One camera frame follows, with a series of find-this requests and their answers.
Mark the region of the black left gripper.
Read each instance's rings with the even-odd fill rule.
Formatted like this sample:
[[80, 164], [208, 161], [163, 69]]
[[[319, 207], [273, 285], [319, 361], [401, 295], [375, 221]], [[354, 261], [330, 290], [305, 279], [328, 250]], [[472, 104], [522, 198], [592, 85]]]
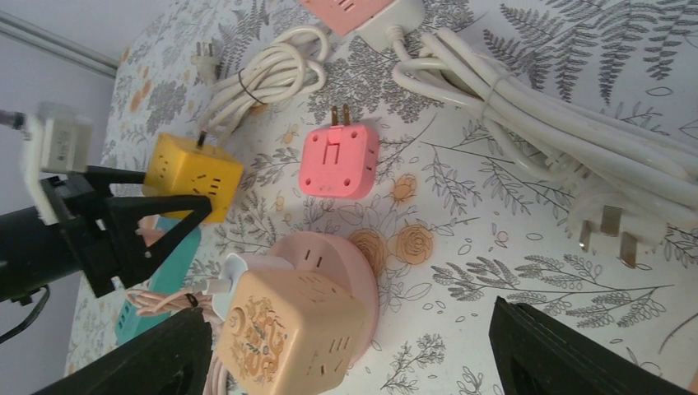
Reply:
[[203, 196], [113, 197], [112, 184], [143, 184], [145, 176], [89, 165], [83, 174], [40, 181], [58, 218], [49, 228], [67, 253], [67, 272], [82, 271], [97, 298], [115, 290], [113, 277], [126, 288], [146, 286], [212, 212]]

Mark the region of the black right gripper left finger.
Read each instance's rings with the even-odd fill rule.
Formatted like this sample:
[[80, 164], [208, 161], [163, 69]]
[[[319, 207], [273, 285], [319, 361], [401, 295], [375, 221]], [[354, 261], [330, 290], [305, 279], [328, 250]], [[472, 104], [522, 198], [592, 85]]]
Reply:
[[38, 394], [201, 394], [212, 327], [188, 308]]

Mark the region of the pink cube socket adapter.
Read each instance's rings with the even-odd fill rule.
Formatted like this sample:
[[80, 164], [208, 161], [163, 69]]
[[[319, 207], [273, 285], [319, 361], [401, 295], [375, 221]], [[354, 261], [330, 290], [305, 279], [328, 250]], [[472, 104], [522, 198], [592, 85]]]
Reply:
[[300, 0], [299, 3], [334, 33], [344, 36], [375, 16], [393, 0]]

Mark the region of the beige cube socket adapter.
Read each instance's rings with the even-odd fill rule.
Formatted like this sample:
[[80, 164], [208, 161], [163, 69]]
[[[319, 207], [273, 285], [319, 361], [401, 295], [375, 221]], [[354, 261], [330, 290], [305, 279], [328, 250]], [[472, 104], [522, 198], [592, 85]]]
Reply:
[[367, 310], [317, 272], [245, 272], [215, 354], [248, 394], [321, 394], [339, 386]]

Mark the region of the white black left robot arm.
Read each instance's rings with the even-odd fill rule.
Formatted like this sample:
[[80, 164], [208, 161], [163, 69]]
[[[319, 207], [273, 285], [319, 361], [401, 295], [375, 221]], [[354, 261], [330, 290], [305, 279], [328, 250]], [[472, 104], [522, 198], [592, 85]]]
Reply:
[[[115, 197], [113, 184], [142, 184], [145, 173], [90, 166], [35, 182], [39, 201], [1, 217], [1, 299], [30, 303], [44, 285], [84, 272], [97, 297], [149, 279], [179, 243], [212, 213], [208, 197]], [[185, 218], [153, 244], [138, 234], [145, 216]]]

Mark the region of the pink plug adapter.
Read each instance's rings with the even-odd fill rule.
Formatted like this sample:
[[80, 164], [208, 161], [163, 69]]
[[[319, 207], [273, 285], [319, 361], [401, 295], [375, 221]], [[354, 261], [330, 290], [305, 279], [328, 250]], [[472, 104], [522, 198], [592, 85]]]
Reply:
[[348, 105], [331, 110], [332, 124], [305, 139], [298, 175], [300, 190], [318, 198], [364, 198], [375, 183], [377, 132], [353, 123]]

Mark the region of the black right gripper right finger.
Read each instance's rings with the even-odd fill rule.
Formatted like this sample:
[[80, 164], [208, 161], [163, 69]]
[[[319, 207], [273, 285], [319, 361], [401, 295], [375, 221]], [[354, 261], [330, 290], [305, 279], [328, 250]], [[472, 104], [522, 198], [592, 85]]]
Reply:
[[681, 394], [528, 304], [496, 299], [489, 328], [505, 394]]

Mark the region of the white small charger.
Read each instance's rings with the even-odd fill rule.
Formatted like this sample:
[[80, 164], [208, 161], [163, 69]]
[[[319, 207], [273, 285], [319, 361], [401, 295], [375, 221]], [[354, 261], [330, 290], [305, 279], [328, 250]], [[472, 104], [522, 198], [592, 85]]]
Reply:
[[218, 280], [222, 284], [212, 294], [212, 309], [221, 320], [226, 319], [235, 289], [242, 275], [249, 270], [252, 257], [252, 254], [230, 253], [221, 265]]

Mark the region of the yellow cube socket adapter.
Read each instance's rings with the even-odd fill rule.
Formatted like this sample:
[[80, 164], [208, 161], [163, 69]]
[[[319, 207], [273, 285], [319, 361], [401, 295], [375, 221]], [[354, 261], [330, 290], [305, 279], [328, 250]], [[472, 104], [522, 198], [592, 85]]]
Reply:
[[212, 212], [203, 221], [222, 223], [234, 201], [244, 173], [232, 155], [192, 138], [162, 133], [158, 136], [142, 185], [146, 197], [204, 196]]

